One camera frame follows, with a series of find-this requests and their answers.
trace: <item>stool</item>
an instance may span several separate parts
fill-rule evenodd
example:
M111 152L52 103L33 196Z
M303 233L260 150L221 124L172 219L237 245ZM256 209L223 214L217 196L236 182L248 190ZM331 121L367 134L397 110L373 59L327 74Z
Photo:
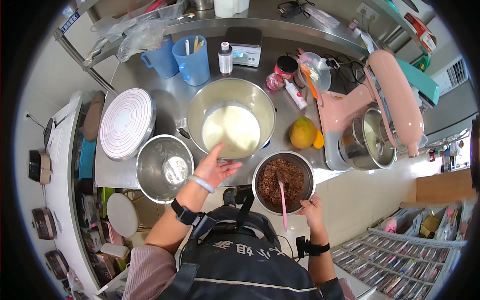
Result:
M137 231L150 231L151 228L141 227L137 210L129 197L122 193L114 193L107 202L107 215L113 229L123 237L129 238Z

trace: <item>measuring cup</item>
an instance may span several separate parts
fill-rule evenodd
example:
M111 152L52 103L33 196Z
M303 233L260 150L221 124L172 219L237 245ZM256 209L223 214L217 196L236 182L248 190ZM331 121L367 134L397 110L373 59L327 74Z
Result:
M207 41L203 36L198 36L198 42L204 41L203 47L193 52L193 45L196 36L186 36L179 39L172 48L173 56L179 65L179 71L183 79L189 85L204 84L210 77L208 66ZM190 44L190 55L186 55L185 40Z
M147 68L155 68L155 71L160 77L172 77L179 72L179 66L172 54L172 47L172 36L165 36L161 48L144 52L140 58L144 61L145 65L147 65Z

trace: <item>cardboard box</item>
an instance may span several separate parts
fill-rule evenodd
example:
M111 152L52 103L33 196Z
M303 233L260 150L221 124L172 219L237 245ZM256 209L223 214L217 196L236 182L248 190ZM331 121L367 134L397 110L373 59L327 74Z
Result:
M416 31L418 38L422 44L426 47L428 53L437 48L437 38L433 33L427 28L427 26L416 16L407 12L405 19L412 25L413 29Z

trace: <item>person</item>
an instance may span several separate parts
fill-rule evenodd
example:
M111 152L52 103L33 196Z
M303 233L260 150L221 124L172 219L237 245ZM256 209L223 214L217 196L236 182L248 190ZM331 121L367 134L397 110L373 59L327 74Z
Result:
M179 206L200 212L210 187L216 188L241 167L240 162L217 162L223 148L221 142L200 161L193 174L200 181L190 180L180 190ZM301 205L303 210L297 214L307 218L311 244L327 246L322 201L315 194ZM191 226L180 221L183 216L172 203L144 246L132 250L123 299L345 299L329 251L311 254L307 271L281 251L265 216L248 212L240 220L242 210L232 206L226 204L208 214L216 222L202 237L190 235L176 272L174 255Z
M451 143L448 148L445 150L445 156L447 157L454 157L454 156L457 156L457 155L460 155L460 149L463 148L463 141L460 141L460 142L453 142Z

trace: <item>stand mixer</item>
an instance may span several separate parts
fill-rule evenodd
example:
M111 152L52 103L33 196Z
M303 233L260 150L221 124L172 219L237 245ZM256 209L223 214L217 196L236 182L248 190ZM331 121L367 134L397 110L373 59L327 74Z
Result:
M348 95L327 91L317 99L325 159L332 170L352 169L342 158L339 140L343 130L372 102L382 113L382 136L388 139L385 143L394 148L406 146L409 157L419 155L417 143L423 134L423 118L395 57L384 50L374 51L363 70L367 80Z

